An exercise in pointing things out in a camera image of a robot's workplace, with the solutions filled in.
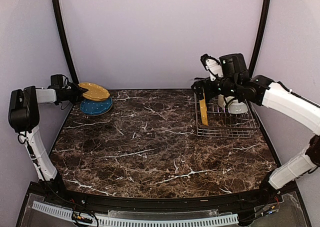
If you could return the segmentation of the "yellow polka dot plate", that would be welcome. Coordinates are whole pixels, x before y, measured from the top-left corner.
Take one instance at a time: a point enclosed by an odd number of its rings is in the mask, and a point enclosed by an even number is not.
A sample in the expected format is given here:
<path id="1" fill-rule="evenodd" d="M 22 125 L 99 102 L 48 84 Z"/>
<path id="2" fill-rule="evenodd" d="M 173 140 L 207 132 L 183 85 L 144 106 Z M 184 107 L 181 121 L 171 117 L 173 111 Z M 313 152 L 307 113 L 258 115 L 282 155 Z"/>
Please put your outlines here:
<path id="1" fill-rule="evenodd" d="M 110 97 L 109 91 L 98 84 L 81 82 L 78 84 L 78 86 L 82 89 L 86 89 L 86 91 L 82 94 L 85 99 L 102 102 Z"/>
<path id="2" fill-rule="evenodd" d="M 199 109 L 201 115 L 201 122 L 203 126 L 208 126 L 208 115 L 207 115 L 207 105 L 206 100 L 203 98 L 199 100 Z"/>

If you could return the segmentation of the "blue polka dot plate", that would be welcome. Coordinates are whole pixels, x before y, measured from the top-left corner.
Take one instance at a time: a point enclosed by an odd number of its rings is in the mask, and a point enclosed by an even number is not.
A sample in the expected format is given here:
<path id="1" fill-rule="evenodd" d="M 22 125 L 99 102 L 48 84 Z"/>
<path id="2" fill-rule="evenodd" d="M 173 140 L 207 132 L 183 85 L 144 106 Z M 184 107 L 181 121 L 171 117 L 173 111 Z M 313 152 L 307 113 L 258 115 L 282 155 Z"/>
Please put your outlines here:
<path id="1" fill-rule="evenodd" d="M 113 106 L 113 100 L 109 97 L 103 101 L 85 99 L 80 104 L 80 110 L 86 116 L 99 116 L 107 113 Z"/>

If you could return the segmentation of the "cream ribbed mug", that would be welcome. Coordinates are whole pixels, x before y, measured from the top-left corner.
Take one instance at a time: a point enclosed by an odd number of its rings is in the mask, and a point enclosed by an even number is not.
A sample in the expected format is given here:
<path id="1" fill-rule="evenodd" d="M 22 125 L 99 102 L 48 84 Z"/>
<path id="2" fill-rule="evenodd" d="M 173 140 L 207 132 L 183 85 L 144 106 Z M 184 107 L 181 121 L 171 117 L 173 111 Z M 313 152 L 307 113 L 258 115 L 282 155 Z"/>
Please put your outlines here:
<path id="1" fill-rule="evenodd" d="M 228 96 L 228 97 L 225 97 L 224 95 L 218 95 L 218 106 L 220 108 L 224 108 L 226 106 L 226 104 L 232 99 L 233 97 L 232 96 Z"/>

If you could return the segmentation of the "pale green bowl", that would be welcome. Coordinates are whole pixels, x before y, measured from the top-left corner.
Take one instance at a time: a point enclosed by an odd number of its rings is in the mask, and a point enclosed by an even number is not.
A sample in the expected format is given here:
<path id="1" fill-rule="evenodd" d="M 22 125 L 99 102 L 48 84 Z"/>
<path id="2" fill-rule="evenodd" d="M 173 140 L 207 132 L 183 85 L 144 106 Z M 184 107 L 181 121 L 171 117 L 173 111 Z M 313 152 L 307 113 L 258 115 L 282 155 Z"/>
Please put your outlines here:
<path id="1" fill-rule="evenodd" d="M 229 106 L 229 113 L 238 115 L 238 114 L 245 114 L 248 112 L 248 106 L 244 102 L 239 102 L 238 100 L 233 100 Z"/>

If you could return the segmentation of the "beige bird pattern plate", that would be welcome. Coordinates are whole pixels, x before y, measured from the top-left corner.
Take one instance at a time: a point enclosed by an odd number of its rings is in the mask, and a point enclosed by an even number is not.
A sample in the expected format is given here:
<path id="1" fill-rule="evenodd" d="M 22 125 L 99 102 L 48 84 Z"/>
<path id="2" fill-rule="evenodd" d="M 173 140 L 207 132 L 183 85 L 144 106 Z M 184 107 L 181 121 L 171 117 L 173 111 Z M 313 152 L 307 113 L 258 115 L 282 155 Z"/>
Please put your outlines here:
<path id="1" fill-rule="evenodd" d="M 96 117 L 96 116 L 101 116 L 104 115 L 106 113 L 108 113 L 111 109 L 98 109 L 97 111 L 83 111 L 83 114 L 89 117 Z"/>

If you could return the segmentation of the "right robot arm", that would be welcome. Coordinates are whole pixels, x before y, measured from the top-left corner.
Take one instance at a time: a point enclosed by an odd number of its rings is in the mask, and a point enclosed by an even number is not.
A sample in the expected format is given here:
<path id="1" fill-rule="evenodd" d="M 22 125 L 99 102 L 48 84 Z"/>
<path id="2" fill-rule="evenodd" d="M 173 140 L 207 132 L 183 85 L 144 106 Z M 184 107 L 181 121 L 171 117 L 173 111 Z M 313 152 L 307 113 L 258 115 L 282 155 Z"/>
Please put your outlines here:
<path id="1" fill-rule="evenodd" d="M 263 75 L 249 78 L 239 74 L 215 80 L 201 78 L 192 84 L 191 89 L 200 103 L 203 120 L 206 119 L 206 101 L 223 95 L 278 111 L 314 133 L 307 147 L 265 177 L 255 192 L 258 203 L 266 204 L 276 190 L 320 166 L 320 106 L 290 91 L 282 82 Z"/>

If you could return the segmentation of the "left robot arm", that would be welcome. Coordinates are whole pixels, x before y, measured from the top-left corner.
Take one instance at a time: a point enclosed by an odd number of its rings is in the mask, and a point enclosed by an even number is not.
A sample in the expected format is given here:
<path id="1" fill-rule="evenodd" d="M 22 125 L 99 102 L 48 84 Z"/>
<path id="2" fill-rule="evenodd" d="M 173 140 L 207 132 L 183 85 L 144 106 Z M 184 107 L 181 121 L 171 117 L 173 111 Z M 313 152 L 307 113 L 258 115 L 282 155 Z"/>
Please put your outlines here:
<path id="1" fill-rule="evenodd" d="M 72 104 L 81 102 L 87 92 L 77 84 L 69 87 L 53 86 L 37 88 L 34 85 L 11 92 L 8 111 L 9 125 L 18 134 L 18 142 L 25 146 L 30 160 L 36 169 L 39 180 L 53 187 L 51 197 L 60 205 L 67 205 L 70 193 L 62 186 L 63 180 L 51 162 L 40 133 L 40 104 L 59 104 L 68 101 Z"/>

